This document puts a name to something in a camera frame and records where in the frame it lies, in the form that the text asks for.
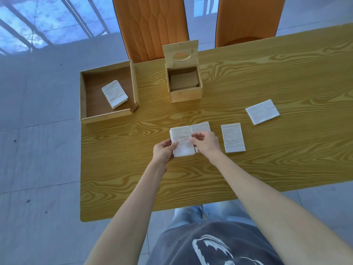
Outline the person's left hand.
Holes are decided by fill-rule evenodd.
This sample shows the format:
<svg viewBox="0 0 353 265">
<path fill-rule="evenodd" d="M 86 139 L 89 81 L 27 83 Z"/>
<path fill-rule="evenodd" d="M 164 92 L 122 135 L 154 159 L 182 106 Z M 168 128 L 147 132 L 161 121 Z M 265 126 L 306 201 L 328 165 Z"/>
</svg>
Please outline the person's left hand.
<svg viewBox="0 0 353 265">
<path fill-rule="evenodd" d="M 160 143 L 157 143 L 153 148 L 152 160 L 154 162 L 157 162 L 158 164 L 162 164 L 167 167 L 169 161 L 174 158 L 174 151 L 169 151 L 166 149 L 166 147 L 171 143 L 171 139 L 167 139 Z"/>
</svg>

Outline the person's right hand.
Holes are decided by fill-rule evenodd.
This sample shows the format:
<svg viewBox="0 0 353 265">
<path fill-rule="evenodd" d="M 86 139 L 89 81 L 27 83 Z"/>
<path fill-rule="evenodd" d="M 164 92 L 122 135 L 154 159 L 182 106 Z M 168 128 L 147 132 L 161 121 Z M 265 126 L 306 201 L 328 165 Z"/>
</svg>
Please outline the person's right hand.
<svg viewBox="0 0 353 265">
<path fill-rule="evenodd" d="M 195 146 L 211 162 L 211 164 L 215 165 L 215 161 L 222 154 L 218 137 L 216 137 L 211 131 L 193 133 L 192 137 L 198 137 L 200 144 Z"/>
</svg>

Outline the white napkin stack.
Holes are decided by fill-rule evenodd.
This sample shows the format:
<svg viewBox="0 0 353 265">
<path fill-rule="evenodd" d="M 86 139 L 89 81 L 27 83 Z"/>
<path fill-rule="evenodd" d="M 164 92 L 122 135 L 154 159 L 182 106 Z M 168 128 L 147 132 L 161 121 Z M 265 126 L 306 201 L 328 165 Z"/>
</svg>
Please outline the white napkin stack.
<svg viewBox="0 0 353 265">
<path fill-rule="evenodd" d="M 102 87 L 102 92 L 112 109 L 117 108 L 128 100 L 128 95 L 125 93 L 118 80 L 114 80 Z"/>
<path fill-rule="evenodd" d="M 253 125 L 257 125 L 280 116 L 279 111 L 271 99 L 248 107 L 245 110 L 248 113 Z"/>
<path fill-rule="evenodd" d="M 174 157 L 191 156 L 196 153 L 193 143 L 189 140 L 192 136 L 191 126 L 182 126 L 170 129 L 171 142 L 177 142 L 177 147 L 173 150 Z"/>
<path fill-rule="evenodd" d="M 240 123 L 221 125 L 226 153 L 246 151 Z"/>
<path fill-rule="evenodd" d="M 199 124 L 193 124 L 193 125 L 190 125 L 190 129 L 191 129 L 191 133 L 200 133 L 202 131 L 208 131 L 210 132 L 210 125 L 209 125 L 209 122 L 206 121 L 206 122 L 203 122 L 203 123 L 199 123 Z"/>
</svg>

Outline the person's right forearm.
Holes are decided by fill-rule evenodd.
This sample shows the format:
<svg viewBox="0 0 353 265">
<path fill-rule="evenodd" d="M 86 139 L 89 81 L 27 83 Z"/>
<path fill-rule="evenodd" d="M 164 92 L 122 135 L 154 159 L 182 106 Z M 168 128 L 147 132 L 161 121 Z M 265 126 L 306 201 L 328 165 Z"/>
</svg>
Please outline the person's right forearm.
<svg viewBox="0 0 353 265">
<path fill-rule="evenodd" d="M 353 249 L 309 211 L 244 171 L 221 151 L 204 155 L 285 265 L 353 265 Z"/>
</svg>

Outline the person's left forearm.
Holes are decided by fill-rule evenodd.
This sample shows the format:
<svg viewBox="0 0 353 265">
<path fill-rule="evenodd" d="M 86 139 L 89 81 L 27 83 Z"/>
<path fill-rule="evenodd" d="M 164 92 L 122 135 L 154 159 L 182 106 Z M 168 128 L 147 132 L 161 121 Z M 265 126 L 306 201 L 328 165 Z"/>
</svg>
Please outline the person's left forearm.
<svg viewBox="0 0 353 265">
<path fill-rule="evenodd" d="M 107 225 L 84 265 L 137 265 L 169 160 L 152 159 L 138 184 Z"/>
</svg>

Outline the wooden tissue box with lid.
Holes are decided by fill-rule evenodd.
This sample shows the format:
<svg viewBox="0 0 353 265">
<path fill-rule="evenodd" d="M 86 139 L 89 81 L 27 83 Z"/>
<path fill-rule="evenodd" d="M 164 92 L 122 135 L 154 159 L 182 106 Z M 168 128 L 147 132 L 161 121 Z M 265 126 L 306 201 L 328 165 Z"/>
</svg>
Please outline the wooden tissue box with lid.
<svg viewBox="0 0 353 265">
<path fill-rule="evenodd" d="M 172 103 L 202 98 L 203 81 L 198 45 L 198 40 L 190 40 L 163 46 L 167 86 Z"/>
</svg>

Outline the light blue denim shorts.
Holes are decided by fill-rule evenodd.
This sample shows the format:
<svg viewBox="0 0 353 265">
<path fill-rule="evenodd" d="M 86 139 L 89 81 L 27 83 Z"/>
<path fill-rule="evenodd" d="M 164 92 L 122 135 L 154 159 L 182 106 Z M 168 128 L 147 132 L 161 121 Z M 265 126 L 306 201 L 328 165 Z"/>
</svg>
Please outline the light blue denim shorts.
<svg viewBox="0 0 353 265">
<path fill-rule="evenodd" d="M 204 205 L 177 208 L 166 230 L 188 224 L 229 221 L 256 226 L 240 200 L 228 200 Z"/>
</svg>

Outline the open wooden tray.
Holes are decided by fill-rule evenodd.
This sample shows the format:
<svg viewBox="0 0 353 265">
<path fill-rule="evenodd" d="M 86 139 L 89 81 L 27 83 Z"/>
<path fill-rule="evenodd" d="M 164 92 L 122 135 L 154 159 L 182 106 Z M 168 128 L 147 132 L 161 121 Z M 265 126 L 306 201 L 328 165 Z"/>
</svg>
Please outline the open wooden tray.
<svg viewBox="0 0 353 265">
<path fill-rule="evenodd" d="M 127 101 L 112 108 L 102 88 L 119 83 Z M 80 71 L 80 120 L 83 124 L 131 115 L 139 107 L 135 64 L 132 60 Z"/>
</svg>

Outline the grey printed t-shirt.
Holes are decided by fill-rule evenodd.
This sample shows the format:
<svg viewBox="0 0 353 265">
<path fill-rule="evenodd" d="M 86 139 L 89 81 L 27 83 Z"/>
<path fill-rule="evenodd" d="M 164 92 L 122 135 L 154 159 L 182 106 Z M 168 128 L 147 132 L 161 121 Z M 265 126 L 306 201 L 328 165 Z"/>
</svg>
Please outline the grey printed t-shirt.
<svg viewBox="0 0 353 265">
<path fill-rule="evenodd" d="M 257 226 L 208 221 L 165 230 L 146 265 L 284 265 Z"/>
</svg>

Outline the orange quilted chair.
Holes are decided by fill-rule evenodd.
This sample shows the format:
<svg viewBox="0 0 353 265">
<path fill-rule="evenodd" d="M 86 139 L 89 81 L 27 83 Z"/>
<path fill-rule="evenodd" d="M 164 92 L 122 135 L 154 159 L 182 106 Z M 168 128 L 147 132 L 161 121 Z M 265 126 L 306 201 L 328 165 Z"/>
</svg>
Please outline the orange quilted chair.
<svg viewBox="0 0 353 265">
<path fill-rule="evenodd" d="M 164 58 L 163 46 L 189 41 L 184 0 L 112 0 L 134 63 Z"/>
</svg>

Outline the orange plain chair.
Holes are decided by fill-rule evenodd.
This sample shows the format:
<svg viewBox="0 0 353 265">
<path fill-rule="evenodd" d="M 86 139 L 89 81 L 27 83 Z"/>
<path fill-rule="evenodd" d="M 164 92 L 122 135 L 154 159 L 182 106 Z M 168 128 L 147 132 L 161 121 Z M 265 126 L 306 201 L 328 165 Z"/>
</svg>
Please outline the orange plain chair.
<svg viewBox="0 0 353 265">
<path fill-rule="evenodd" d="M 215 48 L 276 36 L 285 0 L 219 0 Z"/>
</svg>

